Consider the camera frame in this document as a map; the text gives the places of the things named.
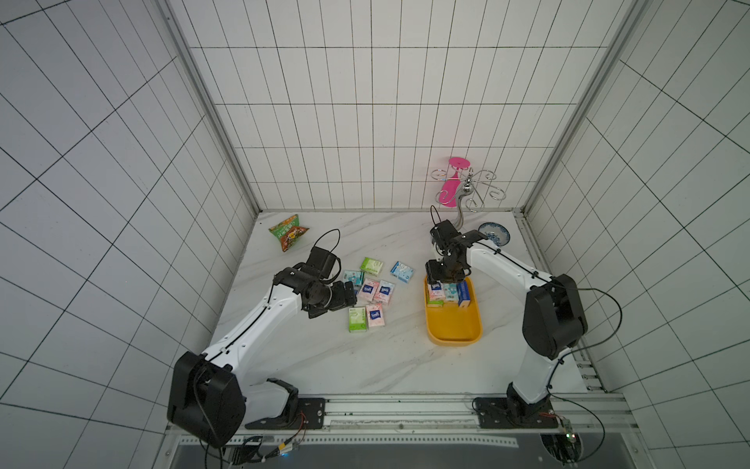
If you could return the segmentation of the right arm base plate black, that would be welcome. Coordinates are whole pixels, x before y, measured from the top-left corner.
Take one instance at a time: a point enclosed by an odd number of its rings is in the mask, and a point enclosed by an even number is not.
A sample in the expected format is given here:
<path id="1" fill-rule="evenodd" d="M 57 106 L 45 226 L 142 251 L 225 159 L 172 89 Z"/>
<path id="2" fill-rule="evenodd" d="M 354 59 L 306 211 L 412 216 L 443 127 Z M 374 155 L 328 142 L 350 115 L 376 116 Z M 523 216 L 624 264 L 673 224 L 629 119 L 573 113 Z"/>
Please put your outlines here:
<path id="1" fill-rule="evenodd" d="M 474 398 L 472 408 L 482 429 L 552 430 L 559 427 L 549 399 L 528 405 L 520 398 Z"/>

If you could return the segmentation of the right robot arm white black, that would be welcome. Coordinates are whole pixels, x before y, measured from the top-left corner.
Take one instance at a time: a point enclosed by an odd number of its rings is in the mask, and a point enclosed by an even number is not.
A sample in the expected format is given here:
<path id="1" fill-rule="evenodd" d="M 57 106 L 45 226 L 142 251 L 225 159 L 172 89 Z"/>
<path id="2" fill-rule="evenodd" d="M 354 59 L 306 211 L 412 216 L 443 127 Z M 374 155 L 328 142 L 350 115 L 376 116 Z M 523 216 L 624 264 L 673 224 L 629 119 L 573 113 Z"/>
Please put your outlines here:
<path id="1" fill-rule="evenodd" d="M 535 424 L 550 408 L 556 371 L 588 331 L 575 280 L 538 271 L 487 245 L 481 232 L 462 234 L 447 220 L 435 224 L 430 235 L 437 258 L 426 263 L 429 283 L 459 283 L 478 270 L 523 303 L 527 351 L 497 415 L 511 425 Z"/>

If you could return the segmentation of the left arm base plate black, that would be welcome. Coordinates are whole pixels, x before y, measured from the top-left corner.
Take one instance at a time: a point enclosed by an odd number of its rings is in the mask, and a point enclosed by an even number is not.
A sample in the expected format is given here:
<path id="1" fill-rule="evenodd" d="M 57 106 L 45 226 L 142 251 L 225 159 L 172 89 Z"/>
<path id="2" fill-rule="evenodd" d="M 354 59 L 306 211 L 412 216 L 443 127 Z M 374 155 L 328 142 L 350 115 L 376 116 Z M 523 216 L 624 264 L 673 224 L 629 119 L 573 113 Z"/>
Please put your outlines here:
<path id="1" fill-rule="evenodd" d="M 291 398 L 281 414 L 246 423 L 245 430 L 292 430 L 302 427 L 307 430 L 320 430 L 323 427 L 324 398 Z"/>

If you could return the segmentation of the dark blue Tempo pack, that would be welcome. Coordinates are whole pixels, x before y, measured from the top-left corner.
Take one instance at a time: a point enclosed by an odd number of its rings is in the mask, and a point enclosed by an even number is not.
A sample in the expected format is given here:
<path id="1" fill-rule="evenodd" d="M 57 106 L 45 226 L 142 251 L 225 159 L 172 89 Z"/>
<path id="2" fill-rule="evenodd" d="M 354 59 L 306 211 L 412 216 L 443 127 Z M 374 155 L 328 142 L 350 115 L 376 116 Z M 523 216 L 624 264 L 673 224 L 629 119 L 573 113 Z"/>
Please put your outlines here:
<path id="1" fill-rule="evenodd" d="M 458 295 L 458 306 L 460 308 L 468 308 L 472 304 L 472 294 L 468 281 L 460 281 L 456 285 Z"/>

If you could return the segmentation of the light blue tissue pack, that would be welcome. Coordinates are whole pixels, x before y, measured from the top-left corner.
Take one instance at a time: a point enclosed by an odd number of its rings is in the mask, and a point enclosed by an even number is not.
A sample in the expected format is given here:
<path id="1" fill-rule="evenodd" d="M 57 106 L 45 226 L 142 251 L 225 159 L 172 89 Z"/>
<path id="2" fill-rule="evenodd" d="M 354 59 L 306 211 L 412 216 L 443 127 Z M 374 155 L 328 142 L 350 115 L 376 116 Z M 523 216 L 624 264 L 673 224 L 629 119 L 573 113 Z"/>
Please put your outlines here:
<path id="1" fill-rule="evenodd" d="M 403 283 L 409 283 L 414 275 L 414 269 L 400 261 L 396 261 L 390 273 L 399 281 L 402 281 Z"/>

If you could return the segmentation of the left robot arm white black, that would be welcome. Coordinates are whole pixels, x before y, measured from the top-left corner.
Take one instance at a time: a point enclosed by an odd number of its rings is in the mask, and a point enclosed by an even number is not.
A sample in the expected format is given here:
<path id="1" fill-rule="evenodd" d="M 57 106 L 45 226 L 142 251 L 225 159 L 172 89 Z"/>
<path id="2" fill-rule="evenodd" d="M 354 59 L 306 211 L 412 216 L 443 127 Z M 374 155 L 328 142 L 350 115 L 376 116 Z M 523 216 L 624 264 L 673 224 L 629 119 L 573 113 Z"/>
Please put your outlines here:
<path id="1" fill-rule="evenodd" d="M 277 378 L 252 383 L 246 375 L 254 357 L 294 316 L 306 313 L 315 319 L 355 306 L 354 286 L 340 281 L 340 272 L 340 259 L 315 246 L 306 261 L 276 273 L 269 291 L 230 332 L 203 352 L 187 352 L 177 361 L 168 421 L 216 449 L 242 428 L 297 425 L 296 387 Z"/>

